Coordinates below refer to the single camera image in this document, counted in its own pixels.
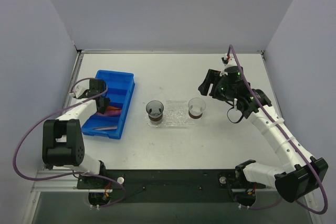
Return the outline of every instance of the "screw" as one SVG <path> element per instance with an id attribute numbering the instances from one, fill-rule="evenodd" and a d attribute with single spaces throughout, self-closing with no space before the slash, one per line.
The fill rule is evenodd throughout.
<path id="1" fill-rule="evenodd" d="M 220 182 L 221 184 L 225 184 L 225 183 L 226 183 L 226 177 L 220 177 L 220 178 L 219 178 L 219 182 Z"/>
<path id="2" fill-rule="evenodd" d="M 123 178 L 123 177 L 119 177 L 119 178 L 117 179 L 117 182 L 118 182 L 120 185 L 124 184 L 124 178 Z"/>

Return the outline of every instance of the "blue plastic tray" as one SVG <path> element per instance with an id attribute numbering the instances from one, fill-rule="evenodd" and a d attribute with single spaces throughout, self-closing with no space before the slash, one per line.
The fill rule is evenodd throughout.
<path id="1" fill-rule="evenodd" d="M 107 97 L 110 98 L 109 105 L 121 108 L 121 115 L 93 115 L 83 125 L 82 133 L 90 136 L 106 136 L 109 138 L 120 139 L 135 86 L 134 74 L 99 70 L 96 74 L 96 78 L 106 82 L 109 87 L 107 91 Z M 92 129 L 94 127 L 114 125 L 117 125 L 116 130 L 99 131 Z"/>

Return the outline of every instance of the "white cable clip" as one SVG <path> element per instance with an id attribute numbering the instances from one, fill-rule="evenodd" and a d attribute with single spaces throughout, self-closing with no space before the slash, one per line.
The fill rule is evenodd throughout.
<path id="1" fill-rule="evenodd" d="M 237 110 L 237 102 L 238 102 L 237 98 L 233 99 L 233 107 L 235 108 L 235 110 Z"/>
<path id="2" fill-rule="evenodd" d="M 274 121 L 274 123 L 271 123 L 267 125 L 261 132 L 262 135 L 264 135 L 267 131 L 269 131 L 271 128 L 276 126 L 279 123 L 283 123 L 285 120 L 283 118 L 279 118 L 278 120 Z"/>
<path id="3" fill-rule="evenodd" d="M 275 154 L 277 154 L 278 150 L 280 149 L 280 147 L 282 147 L 284 144 L 286 144 L 288 141 L 292 141 L 294 140 L 295 137 L 294 136 L 291 136 L 290 138 L 286 139 L 285 141 L 283 141 L 281 144 L 279 144 L 279 146 L 277 147 L 277 149 L 275 150 Z"/>

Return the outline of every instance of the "clear plastic cup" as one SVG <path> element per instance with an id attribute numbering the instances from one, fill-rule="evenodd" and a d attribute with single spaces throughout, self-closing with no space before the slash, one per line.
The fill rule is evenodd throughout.
<path id="1" fill-rule="evenodd" d="M 202 117 L 205 111 L 205 101 L 201 98 L 193 98 L 188 103 L 189 116 L 193 119 L 199 119 Z"/>
<path id="2" fill-rule="evenodd" d="M 153 124 L 162 122 L 164 106 L 160 101 L 151 101 L 146 106 L 146 111 L 149 119 Z"/>

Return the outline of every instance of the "black metal plate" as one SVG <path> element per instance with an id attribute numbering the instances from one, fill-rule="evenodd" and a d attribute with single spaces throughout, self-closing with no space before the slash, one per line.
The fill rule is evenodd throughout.
<path id="1" fill-rule="evenodd" d="M 234 169 L 107 170 L 106 176 L 114 180 L 124 178 L 127 197 L 123 202 L 128 203 L 231 202 L 227 185 L 219 182 L 222 176 L 227 178 L 232 189 L 246 189 L 235 181 Z M 77 188 L 103 189 L 107 184 L 106 180 L 80 176 Z M 113 184 L 111 188 L 114 189 L 111 201 L 124 194 L 118 185 Z"/>

